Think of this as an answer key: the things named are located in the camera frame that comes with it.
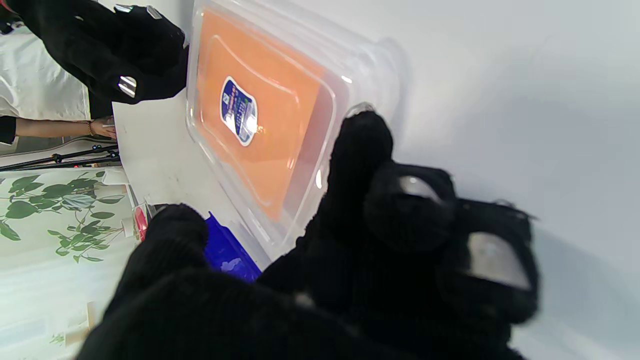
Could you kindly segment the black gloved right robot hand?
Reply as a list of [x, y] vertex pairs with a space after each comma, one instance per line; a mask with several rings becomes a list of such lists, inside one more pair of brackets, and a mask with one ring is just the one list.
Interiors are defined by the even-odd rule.
[[48, 54], [104, 100], [135, 105], [186, 87], [185, 32], [152, 6], [113, 9], [95, 0], [3, 0]]

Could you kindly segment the bystander bare hand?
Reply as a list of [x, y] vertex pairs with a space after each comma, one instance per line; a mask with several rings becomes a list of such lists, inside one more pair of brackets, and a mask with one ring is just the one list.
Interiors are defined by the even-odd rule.
[[104, 137], [108, 139], [117, 139], [117, 131], [115, 128], [114, 116], [105, 116], [90, 121], [89, 131], [92, 137]]

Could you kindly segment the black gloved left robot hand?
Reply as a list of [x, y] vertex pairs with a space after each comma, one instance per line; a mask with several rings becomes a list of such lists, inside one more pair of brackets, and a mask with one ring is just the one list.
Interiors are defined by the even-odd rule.
[[160, 210], [78, 360], [521, 360], [538, 310], [530, 216], [393, 161], [372, 109], [342, 121], [293, 249], [248, 283], [206, 262], [205, 219]]

